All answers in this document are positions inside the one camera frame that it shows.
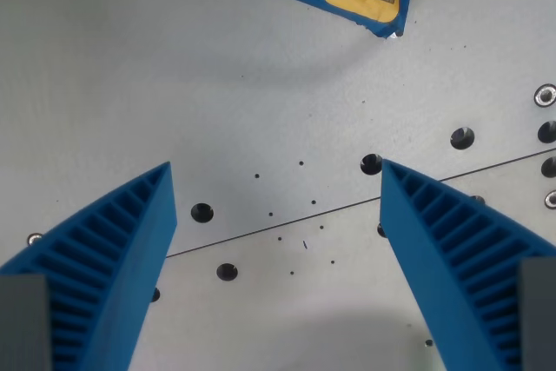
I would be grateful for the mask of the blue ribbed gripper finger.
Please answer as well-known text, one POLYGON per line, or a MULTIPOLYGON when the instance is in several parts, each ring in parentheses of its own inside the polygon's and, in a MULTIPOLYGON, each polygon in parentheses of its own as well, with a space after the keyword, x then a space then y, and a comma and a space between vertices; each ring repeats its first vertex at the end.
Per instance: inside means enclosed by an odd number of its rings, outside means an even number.
POLYGON ((523 369, 518 266, 554 245, 443 182, 381 168, 380 225, 446 369, 523 369))
POLYGON ((48 288, 55 370, 129 368, 177 225, 171 165, 112 190, 2 267, 48 288))

